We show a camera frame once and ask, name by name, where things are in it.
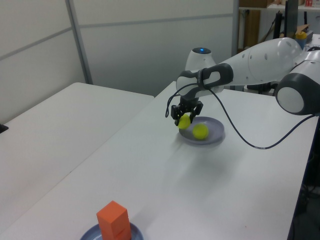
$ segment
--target black cable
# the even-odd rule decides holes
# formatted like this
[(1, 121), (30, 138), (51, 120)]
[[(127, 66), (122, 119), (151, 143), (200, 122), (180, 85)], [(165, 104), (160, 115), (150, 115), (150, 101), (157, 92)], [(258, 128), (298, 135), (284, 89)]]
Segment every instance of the black cable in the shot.
[(313, 46), (313, 47), (309, 47), (309, 48), (310, 48), (310, 49), (308, 49), (308, 51), (307, 51), (307, 52), (320, 50), (320, 47), (318, 47), (318, 46)]
[(268, 35), (271, 33), (271, 28), (272, 28), (272, 26), (274, 25), (275, 21), (276, 21), (276, 18), (274, 18), (273, 22), (271, 23), (271, 26), (270, 26), (268, 32), (266, 33), (266, 35), (265, 35), (265, 37), (264, 37), (264, 39), (263, 39), (262, 42), (266, 41)]
[(197, 83), (190, 83), (190, 84), (187, 84), (183, 87), (181, 87), (178, 91), (176, 91), (171, 97), (169, 97), (168, 99), (168, 102), (166, 104), (166, 110), (165, 110), (165, 117), (167, 118), (169, 116), (169, 106), (170, 106), (170, 103), (172, 101), (172, 99), (174, 99), (174, 97), (177, 97), (179, 95), (177, 95), (182, 89), (186, 88), (186, 87), (189, 87), (189, 86), (193, 86), (193, 85), (198, 85)]
[(260, 147), (260, 146), (255, 146), (251, 143), (249, 143), (247, 140), (244, 139), (244, 137), (240, 134), (240, 132), (237, 130), (237, 128), (235, 127), (234, 123), (231, 121), (230, 117), (229, 117), (229, 114), (227, 113), (226, 109), (225, 109), (225, 106), (223, 105), (223, 103), (221, 102), (221, 100), (219, 99), (219, 97), (211, 90), (209, 89), (209, 91), (215, 96), (215, 98), (219, 101), (226, 117), (229, 119), (229, 122), (231, 123), (232, 127), (234, 128), (234, 130), (236, 131), (236, 133), (239, 135), (239, 137), (246, 143), (248, 144), (249, 146), (255, 148), (255, 149), (261, 149), (261, 150), (266, 150), (266, 149), (271, 149), (273, 148), (274, 146), (278, 145), (279, 143), (281, 143), (286, 137), (288, 137), (300, 124), (302, 124), (303, 122), (307, 121), (308, 119), (314, 117), (315, 115), (310, 115), (310, 116), (307, 116), (306, 118), (304, 118), (303, 120), (301, 120), (300, 122), (298, 122), (286, 135), (284, 135), (284, 137), (282, 137), (279, 141), (277, 141), (276, 143), (270, 145), (270, 146), (267, 146), (267, 147)]

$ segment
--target black stand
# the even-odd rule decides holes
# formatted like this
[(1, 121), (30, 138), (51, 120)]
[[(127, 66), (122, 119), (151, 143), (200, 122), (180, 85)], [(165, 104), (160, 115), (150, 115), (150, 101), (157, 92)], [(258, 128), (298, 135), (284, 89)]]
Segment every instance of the black stand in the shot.
[(9, 128), (5, 125), (0, 124), (0, 134), (3, 133), (4, 131), (8, 130)]

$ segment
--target cardboard box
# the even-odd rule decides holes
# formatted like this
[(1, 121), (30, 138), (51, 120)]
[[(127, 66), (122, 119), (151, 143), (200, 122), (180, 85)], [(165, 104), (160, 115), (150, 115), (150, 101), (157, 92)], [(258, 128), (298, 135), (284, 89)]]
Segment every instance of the cardboard box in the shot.
[(274, 0), (239, 0), (239, 7), (245, 8), (267, 8)]

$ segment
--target orange cube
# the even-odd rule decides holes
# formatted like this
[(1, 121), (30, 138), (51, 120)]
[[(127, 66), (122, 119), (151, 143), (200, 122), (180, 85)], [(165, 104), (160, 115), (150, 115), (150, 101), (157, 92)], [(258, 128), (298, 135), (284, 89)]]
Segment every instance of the orange cube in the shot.
[(97, 214), (103, 240), (130, 240), (131, 230), (126, 208), (111, 201)]

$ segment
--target white table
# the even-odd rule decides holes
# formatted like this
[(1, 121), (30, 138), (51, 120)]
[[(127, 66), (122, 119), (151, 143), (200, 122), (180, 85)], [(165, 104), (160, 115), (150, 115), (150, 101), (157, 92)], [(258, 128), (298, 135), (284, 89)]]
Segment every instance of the white table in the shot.
[[(206, 96), (201, 115), (220, 120), (225, 139), (195, 146), (164, 117), (174, 92), (172, 83), (0, 240), (79, 240), (111, 200), (128, 209), (145, 240), (286, 240), (318, 118), (258, 150)], [(238, 130), (258, 146), (273, 144), (304, 118), (283, 111), (274, 97), (231, 90), (219, 96)]]
[(74, 83), (0, 134), (0, 233), (153, 99)]

